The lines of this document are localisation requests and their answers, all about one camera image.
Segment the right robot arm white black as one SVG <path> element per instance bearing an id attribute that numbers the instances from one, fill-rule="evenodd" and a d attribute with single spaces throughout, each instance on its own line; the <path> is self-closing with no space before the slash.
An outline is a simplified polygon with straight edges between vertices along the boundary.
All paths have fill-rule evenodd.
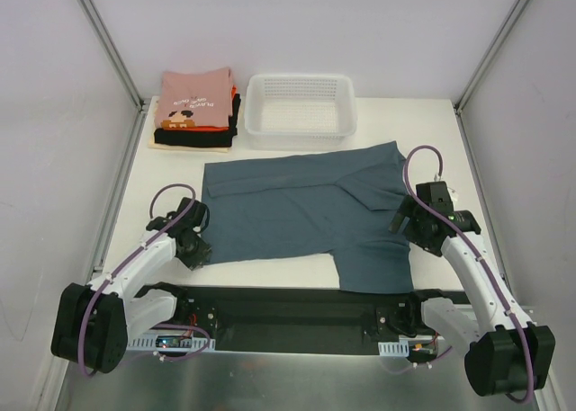
<path id="1" fill-rule="evenodd" d="M 455 210 L 443 182 L 420 183 L 407 195 L 389 230 L 449 262 L 474 319 L 436 289 L 409 293 L 388 327 L 414 337 L 429 329 L 463 357 L 467 379 L 481 396 L 535 392 L 545 386 L 555 348 L 548 326 L 537 325 L 512 296 L 487 255 L 482 231 L 468 210 Z"/>

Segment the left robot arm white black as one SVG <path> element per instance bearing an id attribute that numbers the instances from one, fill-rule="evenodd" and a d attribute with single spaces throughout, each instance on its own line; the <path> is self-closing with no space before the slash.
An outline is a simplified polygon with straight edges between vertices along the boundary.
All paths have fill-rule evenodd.
<path id="1" fill-rule="evenodd" d="M 177 210 L 148 223 L 115 270 L 86 285 L 69 284 L 59 299 L 51 353 L 108 373 L 119 365 L 130 341 L 154 326 L 191 331 L 195 316 L 185 289 L 148 281 L 172 261 L 191 271 L 202 267 L 212 252 L 201 237 L 209 221 L 204 203 L 184 197 Z"/>

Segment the blue-grey t shirt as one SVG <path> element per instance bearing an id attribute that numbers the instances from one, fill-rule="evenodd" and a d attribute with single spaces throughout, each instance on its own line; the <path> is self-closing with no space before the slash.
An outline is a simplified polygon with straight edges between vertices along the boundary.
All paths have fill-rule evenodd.
<path id="1" fill-rule="evenodd" d="M 406 194 L 395 142 L 325 154 L 210 163 L 202 237 L 213 264 L 331 255 L 341 290 L 413 291 L 410 245 L 389 230 Z"/>

